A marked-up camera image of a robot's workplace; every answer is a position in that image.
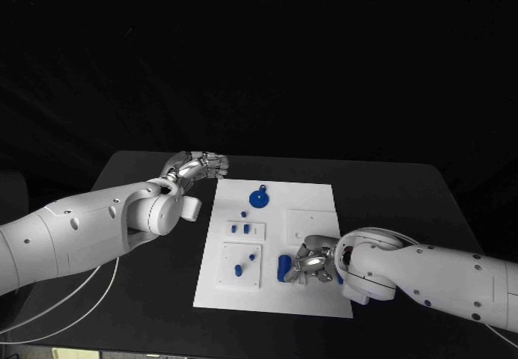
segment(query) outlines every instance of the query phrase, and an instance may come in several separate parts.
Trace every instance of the blue piece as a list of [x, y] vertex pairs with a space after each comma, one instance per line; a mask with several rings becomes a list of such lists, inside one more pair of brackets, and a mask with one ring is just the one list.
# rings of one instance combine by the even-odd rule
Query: blue piece
[[286, 255], [279, 256], [277, 280], [280, 282], [285, 282], [285, 276], [290, 269], [292, 269], [292, 257]]
[[336, 278], [338, 278], [338, 283], [344, 284], [344, 278], [341, 277], [341, 274], [336, 271]]
[[266, 207], [267, 202], [270, 201], [270, 198], [267, 197], [267, 186], [261, 185], [259, 189], [259, 191], [251, 192], [251, 205], [254, 208]]

